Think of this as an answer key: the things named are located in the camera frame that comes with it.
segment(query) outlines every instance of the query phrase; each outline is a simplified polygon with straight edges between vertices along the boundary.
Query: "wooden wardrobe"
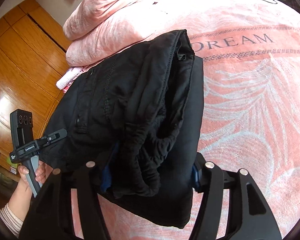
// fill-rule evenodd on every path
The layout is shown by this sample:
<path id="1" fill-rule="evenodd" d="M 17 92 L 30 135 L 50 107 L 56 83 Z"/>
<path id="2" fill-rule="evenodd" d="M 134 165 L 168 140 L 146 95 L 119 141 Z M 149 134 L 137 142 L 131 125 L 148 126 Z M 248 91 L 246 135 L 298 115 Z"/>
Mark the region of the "wooden wardrobe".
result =
<path id="1" fill-rule="evenodd" d="M 11 112 L 31 111 L 34 137 L 42 136 L 63 96 L 56 82 L 69 68 L 70 43 L 62 27 L 35 0 L 23 1 L 0 19 L 1 167 L 10 169 L 6 159 L 12 151 Z"/>

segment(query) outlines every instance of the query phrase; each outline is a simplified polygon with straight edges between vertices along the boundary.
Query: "folded black clothing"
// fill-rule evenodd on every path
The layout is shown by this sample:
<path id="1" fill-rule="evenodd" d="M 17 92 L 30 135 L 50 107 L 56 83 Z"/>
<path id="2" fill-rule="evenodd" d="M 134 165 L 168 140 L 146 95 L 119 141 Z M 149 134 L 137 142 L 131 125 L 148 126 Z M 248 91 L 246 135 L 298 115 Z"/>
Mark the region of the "folded black clothing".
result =
<path id="1" fill-rule="evenodd" d="M 154 196 L 158 168 L 183 124 L 194 52 L 186 30 L 162 34 L 105 59 L 80 75 L 64 95 L 44 135 L 65 128 L 65 139 L 40 159 L 73 171 L 87 161 L 110 164 L 115 198 Z"/>
<path id="2" fill-rule="evenodd" d="M 152 197 L 124 195 L 114 198 L 111 190 L 98 193 L 122 208 L 151 222 L 183 228 L 190 219 L 193 190 L 191 172 L 197 154 L 203 113 L 203 62 L 195 57 L 191 88 L 183 124 L 167 158 L 158 168 L 161 187 Z"/>

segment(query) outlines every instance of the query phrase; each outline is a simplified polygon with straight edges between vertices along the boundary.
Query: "blue fabric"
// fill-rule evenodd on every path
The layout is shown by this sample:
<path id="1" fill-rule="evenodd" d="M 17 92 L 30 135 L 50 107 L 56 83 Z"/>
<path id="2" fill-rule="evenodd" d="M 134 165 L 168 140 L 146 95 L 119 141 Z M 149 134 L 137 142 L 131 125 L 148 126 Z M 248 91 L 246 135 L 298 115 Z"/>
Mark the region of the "blue fabric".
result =
<path id="1" fill-rule="evenodd" d="M 119 143 L 117 142 L 111 152 L 110 161 L 115 160 L 117 153 L 119 151 Z M 105 193 L 106 190 L 112 185 L 112 175 L 109 168 L 109 163 L 105 166 L 101 174 L 101 185 L 100 190 L 102 193 Z"/>
<path id="2" fill-rule="evenodd" d="M 199 183 L 199 173 L 195 165 L 192 166 L 192 172 L 191 172 L 191 184 L 192 187 L 197 190 L 200 187 Z"/>

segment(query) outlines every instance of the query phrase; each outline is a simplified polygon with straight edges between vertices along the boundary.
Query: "pink bedspread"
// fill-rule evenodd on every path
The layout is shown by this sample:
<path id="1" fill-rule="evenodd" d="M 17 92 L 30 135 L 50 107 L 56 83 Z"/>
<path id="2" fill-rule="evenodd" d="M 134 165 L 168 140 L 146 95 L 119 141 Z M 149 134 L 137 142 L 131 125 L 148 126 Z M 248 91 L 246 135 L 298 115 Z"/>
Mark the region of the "pink bedspread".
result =
<path id="1" fill-rule="evenodd" d="M 165 0 L 161 28 L 146 40 L 187 29 L 204 60 L 204 111 L 198 145 L 207 161 L 246 168 L 266 197 L 285 236 L 300 218 L 300 15 L 264 0 Z M 72 191 L 76 235 L 82 237 Z M 188 239 L 190 222 L 166 228 L 99 197 L 115 240 Z M 225 233 L 228 192 L 218 237 Z"/>

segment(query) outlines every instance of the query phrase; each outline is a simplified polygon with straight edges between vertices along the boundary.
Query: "hand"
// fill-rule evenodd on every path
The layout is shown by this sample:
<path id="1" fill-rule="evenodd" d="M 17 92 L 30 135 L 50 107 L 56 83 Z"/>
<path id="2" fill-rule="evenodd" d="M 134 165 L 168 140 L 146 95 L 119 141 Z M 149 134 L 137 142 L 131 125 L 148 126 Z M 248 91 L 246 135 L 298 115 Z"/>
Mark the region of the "hand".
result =
<path id="1" fill-rule="evenodd" d="M 18 166 L 18 170 L 19 170 L 22 182 L 24 182 L 26 185 L 29 186 L 29 183 L 26 178 L 26 174 L 29 174 L 29 170 L 27 169 L 27 167 L 20 165 L 20 166 Z M 39 161 L 39 167 L 37 168 L 37 170 L 35 172 L 35 175 L 36 175 L 35 180 L 38 182 L 41 182 L 42 184 L 45 183 L 46 179 L 48 178 L 48 176 L 50 175 L 52 170 L 53 170 L 52 167 L 50 167 L 49 165 L 45 164 L 42 161 Z"/>

